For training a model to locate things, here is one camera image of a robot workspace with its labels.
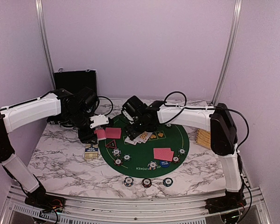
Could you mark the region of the red back card deck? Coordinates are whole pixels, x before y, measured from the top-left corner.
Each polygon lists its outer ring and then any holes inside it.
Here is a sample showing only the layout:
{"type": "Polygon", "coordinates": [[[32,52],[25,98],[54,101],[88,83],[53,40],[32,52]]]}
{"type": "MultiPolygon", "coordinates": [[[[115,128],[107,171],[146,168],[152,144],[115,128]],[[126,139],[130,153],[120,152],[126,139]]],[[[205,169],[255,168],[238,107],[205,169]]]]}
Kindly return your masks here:
{"type": "Polygon", "coordinates": [[[98,141],[106,139],[106,133],[104,129],[96,129],[94,133],[97,135],[98,141]]]}

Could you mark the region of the blue white chip stack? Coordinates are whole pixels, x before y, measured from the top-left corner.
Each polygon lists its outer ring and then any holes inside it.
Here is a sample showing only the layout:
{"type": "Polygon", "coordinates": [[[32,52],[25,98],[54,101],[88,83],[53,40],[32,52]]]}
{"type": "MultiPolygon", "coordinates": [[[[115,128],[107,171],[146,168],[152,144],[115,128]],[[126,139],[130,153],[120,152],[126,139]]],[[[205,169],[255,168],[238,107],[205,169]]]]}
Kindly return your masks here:
{"type": "Polygon", "coordinates": [[[128,176],[124,179],[123,183],[126,187],[131,187],[133,185],[133,178],[128,176]]]}

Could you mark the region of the red card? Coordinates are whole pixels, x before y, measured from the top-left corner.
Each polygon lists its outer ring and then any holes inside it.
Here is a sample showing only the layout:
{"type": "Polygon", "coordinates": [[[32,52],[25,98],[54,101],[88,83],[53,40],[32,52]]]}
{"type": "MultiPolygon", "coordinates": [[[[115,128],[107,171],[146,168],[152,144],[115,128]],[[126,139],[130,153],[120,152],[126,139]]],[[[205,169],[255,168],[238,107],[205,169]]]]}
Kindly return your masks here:
{"type": "Polygon", "coordinates": [[[161,155],[164,151],[171,151],[171,148],[154,148],[154,158],[162,160],[161,155]]]}
{"type": "Polygon", "coordinates": [[[121,128],[107,127],[105,129],[105,134],[106,134],[107,139],[120,139],[121,138],[121,128]]]}

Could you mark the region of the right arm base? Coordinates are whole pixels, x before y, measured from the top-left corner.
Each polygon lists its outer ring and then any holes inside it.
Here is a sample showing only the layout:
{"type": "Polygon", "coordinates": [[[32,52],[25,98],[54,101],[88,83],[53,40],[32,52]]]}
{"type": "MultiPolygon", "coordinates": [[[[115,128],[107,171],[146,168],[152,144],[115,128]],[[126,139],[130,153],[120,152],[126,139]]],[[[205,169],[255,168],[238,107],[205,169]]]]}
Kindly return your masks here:
{"type": "Polygon", "coordinates": [[[246,206],[247,202],[244,199],[245,196],[243,193],[244,187],[245,185],[242,184],[238,192],[229,192],[226,190],[224,196],[207,199],[205,209],[210,214],[213,214],[246,206]]]}

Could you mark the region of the brown chip stack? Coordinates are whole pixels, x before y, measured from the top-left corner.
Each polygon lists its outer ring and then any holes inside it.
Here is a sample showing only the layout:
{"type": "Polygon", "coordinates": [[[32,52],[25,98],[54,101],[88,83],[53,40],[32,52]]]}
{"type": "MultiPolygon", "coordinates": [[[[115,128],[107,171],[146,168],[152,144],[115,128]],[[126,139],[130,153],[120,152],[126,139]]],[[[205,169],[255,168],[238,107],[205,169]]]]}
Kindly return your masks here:
{"type": "Polygon", "coordinates": [[[149,178],[144,178],[144,179],[142,180],[142,185],[143,185],[143,187],[145,187],[145,188],[151,187],[151,185],[152,185],[151,179],[149,179],[149,178]]]}

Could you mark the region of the blue small blind button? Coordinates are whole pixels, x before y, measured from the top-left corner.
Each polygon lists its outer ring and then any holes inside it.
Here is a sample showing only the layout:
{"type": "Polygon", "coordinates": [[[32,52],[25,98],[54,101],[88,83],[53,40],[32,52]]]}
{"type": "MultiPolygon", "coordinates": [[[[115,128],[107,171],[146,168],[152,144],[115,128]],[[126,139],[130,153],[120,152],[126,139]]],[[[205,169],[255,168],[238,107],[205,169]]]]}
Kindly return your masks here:
{"type": "Polygon", "coordinates": [[[168,168],[170,166],[170,162],[169,161],[159,161],[159,165],[162,168],[168,168]]]}

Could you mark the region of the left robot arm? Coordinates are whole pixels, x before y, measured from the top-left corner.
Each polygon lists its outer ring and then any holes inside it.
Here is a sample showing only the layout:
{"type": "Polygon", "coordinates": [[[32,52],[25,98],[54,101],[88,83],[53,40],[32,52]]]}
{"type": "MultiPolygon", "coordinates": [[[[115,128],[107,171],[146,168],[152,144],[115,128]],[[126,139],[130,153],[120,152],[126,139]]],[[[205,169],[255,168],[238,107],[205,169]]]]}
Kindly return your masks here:
{"type": "Polygon", "coordinates": [[[96,93],[88,87],[77,94],[59,89],[38,98],[0,107],[0,164],[27,192],[32,193],[31,199],[38,207],[48,206],[49,196],[41,191],[39,181],[15,152],[10,134],[39,120],[59,115],[77,129],[82,143],[96,142],[90,116],[97,99],[96,93]]]}

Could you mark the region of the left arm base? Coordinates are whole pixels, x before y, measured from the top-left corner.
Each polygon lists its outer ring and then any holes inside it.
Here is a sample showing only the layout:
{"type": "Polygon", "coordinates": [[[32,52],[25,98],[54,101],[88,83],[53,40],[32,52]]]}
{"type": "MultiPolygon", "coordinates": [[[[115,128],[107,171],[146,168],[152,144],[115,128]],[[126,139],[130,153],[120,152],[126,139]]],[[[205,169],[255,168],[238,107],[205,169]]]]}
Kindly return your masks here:
{"type": "Polygon", "coordinates": [[[65,199],[60,196],[48,195],[44,186],[38,181],[38,188],[32,193],[27,192],[25,204],[43,209],[43,213],[62,212],[65,199]]]}

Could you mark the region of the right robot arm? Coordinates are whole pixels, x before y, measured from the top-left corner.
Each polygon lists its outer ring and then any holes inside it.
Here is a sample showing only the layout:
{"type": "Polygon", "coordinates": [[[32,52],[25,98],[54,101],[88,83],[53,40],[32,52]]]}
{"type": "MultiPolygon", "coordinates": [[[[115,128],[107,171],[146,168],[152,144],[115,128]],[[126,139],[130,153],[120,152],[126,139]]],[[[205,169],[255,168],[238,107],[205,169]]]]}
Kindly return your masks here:
{"type": "Polygon", "coordinates": [[[225,104],[220,106],[187,106],[166,104],[156,100],[147,105],[133,96],[121,110],[129,125],[128,137],[133,140],[142,132],[153,132],[160,125],[195,127],[210,133],[210,148],[222,164],[226,190],[222,205],[232,209],[240,201],[237,193],[242,188],[242,170],[239,162],[237,128],[225,104]]]}

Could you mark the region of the teal chip stack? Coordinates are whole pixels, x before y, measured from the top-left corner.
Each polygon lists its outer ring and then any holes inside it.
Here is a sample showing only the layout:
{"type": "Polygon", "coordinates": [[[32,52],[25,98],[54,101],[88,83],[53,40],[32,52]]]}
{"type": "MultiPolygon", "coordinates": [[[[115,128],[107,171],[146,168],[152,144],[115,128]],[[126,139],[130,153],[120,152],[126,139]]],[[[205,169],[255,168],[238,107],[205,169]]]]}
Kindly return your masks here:
{"type": "Polygon", "coordinates": [[[172,184],[173,184],[173,179],[172,178],[166,177],[166,178],[163,179],[163,185],[165,187],[170,187],[170,186],[172,186],[172,184]]]}

